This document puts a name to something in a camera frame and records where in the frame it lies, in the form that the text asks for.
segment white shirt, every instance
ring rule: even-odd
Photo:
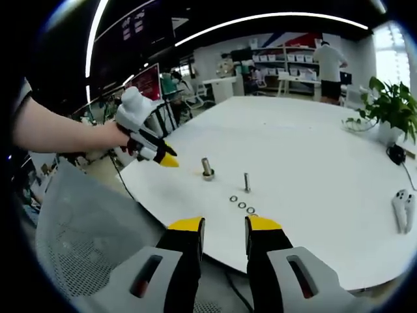
[[[252,79],[255,80],[257,83],[261,83],[263,81],[261,71],[255,70],[255,72],[252,74]]]
[[[320,64],[321,80],[340,82],[340,64],[347,62],[340,51],[325,44],[314,51],[313,58]]]

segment white robotic glove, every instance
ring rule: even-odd
[[[177,153],[144,125],[152,113],[152,100],[141,95],[136,87],[129,87],[122,95],[115,120],[119,128],[129,135],[128,150],[135,151],[146,160],[162,166],[178,167]]]

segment black shorts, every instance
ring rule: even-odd
[[[321,81],[321,96],[333,100],[339,100],[341,94],[341,83],[330,82],[328,80]]]

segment gray mesh fabric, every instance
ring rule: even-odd
[[[154,246],[163,232],[140,204],[61,161],[40,212],[36,253],[54,285],[72,299],[103,288],[112,269],[144,246]],[[201,271],[194,312],[246,311],[219,263],[204,257]],[[251,302],[248,280],[233,279]]]

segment window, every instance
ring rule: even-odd
[[[179,72],[182,76],[188,76],[191,74],[190,67],[188,66],[188,64],[181,65],[180,67],[176,67],[173,70]]]
[[[409,57],[398,25],[389,22],[374,30],[374,45],[378,79],[410,87]]]

